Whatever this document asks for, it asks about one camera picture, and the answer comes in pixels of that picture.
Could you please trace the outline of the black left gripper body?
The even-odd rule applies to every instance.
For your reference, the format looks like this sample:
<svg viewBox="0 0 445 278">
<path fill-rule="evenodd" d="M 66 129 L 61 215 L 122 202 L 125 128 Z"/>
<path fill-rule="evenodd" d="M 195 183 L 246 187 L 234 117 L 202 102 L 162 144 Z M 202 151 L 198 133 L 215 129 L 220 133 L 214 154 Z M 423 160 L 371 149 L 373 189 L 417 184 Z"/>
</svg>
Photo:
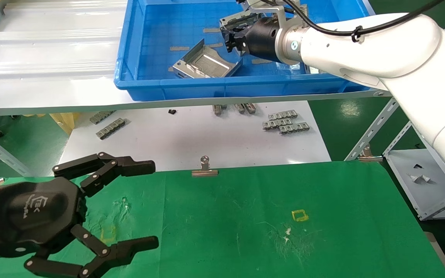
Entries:
<svg viewBox="0 0 445 278">
<path fill-rule="evenodd" d="M 74 240 L 72 227 L 85 221 L 86 200 L 65 178 L 0 185 L 0 258 L 41 248 L 54 254 Z"/>
</svg>

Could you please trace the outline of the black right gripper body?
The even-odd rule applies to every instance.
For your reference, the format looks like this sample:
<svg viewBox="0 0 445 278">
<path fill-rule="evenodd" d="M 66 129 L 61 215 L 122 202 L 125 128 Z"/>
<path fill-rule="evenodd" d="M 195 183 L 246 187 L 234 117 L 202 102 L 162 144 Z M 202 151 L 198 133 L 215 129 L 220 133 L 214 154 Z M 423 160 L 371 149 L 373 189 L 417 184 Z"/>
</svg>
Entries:
<svg viewBox="0 0 445 278">
<path fill-rule="evenodd" d="M 238 56 L 250 55 L 250 49 L 247 44 L 246 35 L 253 26 L 242 26 L 235 28 L 222 28 L 222 37 L 228 53 L 235 51 Z"/>
</svg>

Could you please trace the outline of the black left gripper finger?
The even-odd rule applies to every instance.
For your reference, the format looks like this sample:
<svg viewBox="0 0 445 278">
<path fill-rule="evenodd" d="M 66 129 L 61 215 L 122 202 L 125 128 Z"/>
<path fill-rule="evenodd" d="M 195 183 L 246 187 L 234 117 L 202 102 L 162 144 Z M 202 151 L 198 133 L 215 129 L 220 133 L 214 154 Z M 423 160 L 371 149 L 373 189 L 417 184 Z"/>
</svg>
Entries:
<svg viewBox="0 0 445 278">
<path fill-rule="evenodd" d="M 112 268 L 130 264 L 136 253 L 159 247 L 157 236 L 119 241 L 107 246 L 82 225 L 73 226 L 70 233 L 95 254 L 89 263 L 81 266 L 51 261 L 48 260 L 50 252 L 40 249 L 25 262 L 25 269 L 36 276 L 45 278 L 101 278 Z"/>
<path fill-rule="evenodd" d="M 92 154 L 53 167 L 55 177 L 69 181 L 88 175 L 80 183 L 81 194 L 93 197 L 119 176 L 141 176 L 156 172 L 155 162 L 134 161 L 130 156 L 113 157 L 107 153 Z"/>
</svg>

